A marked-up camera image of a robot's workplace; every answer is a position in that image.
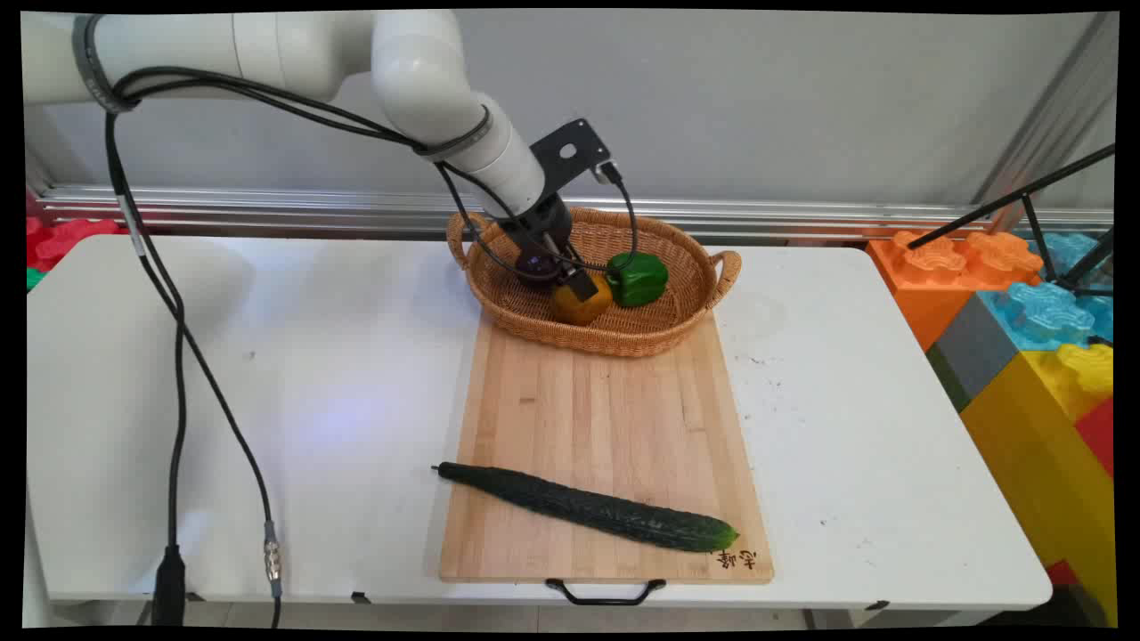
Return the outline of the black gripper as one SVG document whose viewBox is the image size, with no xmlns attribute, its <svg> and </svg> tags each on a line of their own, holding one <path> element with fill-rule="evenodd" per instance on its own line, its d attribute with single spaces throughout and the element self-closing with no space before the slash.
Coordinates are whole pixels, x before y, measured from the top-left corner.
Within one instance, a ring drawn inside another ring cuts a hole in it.
<svg viewBox="0 0 1140 641">
<path fill-rule="evenodd" d="M 573 216 L 557 193 L 546 195 L 524 214 L 508 216 L 498 222 L 518 248 L 514 269 L 527 289 L 570 289 L 579 303 L 598 295 L 585 260 L 570 242 Z"/>
</svg>

